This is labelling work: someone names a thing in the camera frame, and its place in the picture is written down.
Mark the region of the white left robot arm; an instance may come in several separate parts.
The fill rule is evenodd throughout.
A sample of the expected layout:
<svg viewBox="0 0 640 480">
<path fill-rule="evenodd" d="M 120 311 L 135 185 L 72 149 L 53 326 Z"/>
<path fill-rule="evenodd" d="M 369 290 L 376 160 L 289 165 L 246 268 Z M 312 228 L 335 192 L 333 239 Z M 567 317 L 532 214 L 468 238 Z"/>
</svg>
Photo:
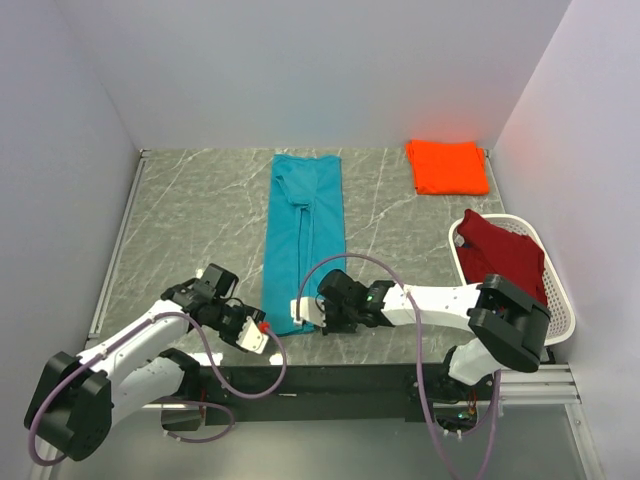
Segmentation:
<svg viewBox="0 0 640 480">
<path fill-rule="evenodd" d="M 238 282 L 232 272 L 210 264 L 201 276 L 167 288 L 145 314 L 107 340 L 77 355 L 51 357 L 24 418 L 32 460 L 49 463 L 38 454 L 37 440 L 62 458 L 84 460 L 118 421 L 158 399 L 202 407 L 208 389 L 203 366 L 171 344 L 211 329 L 240 351 L 262 353 L 266 315 L 235 297 Z"/>
</svg>

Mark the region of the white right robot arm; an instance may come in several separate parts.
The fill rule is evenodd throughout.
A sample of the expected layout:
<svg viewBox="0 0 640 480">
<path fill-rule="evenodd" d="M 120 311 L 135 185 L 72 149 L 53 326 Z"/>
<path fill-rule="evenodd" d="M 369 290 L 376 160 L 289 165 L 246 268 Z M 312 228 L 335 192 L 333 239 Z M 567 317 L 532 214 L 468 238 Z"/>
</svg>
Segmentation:
<svg viewBox="0 0 640 480">
<path fill-rule="evenodd" d="M 469 342 L 449 349 L 433 380 L 446 402 L 464 397 L 497 370 L 536 372 L 551 321 L 544 304 L 496 274 L 456 287 L 400 286 L 391 280 L 366 286 L 334 269 L 317 293 L 325 334 L 417 322 L 471 333 Z"/>
</svg>

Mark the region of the teal polo shirt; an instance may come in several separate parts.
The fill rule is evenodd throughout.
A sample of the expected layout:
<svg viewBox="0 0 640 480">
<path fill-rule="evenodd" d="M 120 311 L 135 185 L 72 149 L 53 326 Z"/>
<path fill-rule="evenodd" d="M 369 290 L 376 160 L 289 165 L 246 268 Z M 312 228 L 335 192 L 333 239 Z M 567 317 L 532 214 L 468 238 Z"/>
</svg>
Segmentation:
<svg viewBox="0 0 640 480">
<path fill-rule="evenodd" d="M 278 336 L 307 333 L 290 313 L 312 267 L 346 251 L 341 158 L 273 157 L 261 309 Z"/>
</svg>

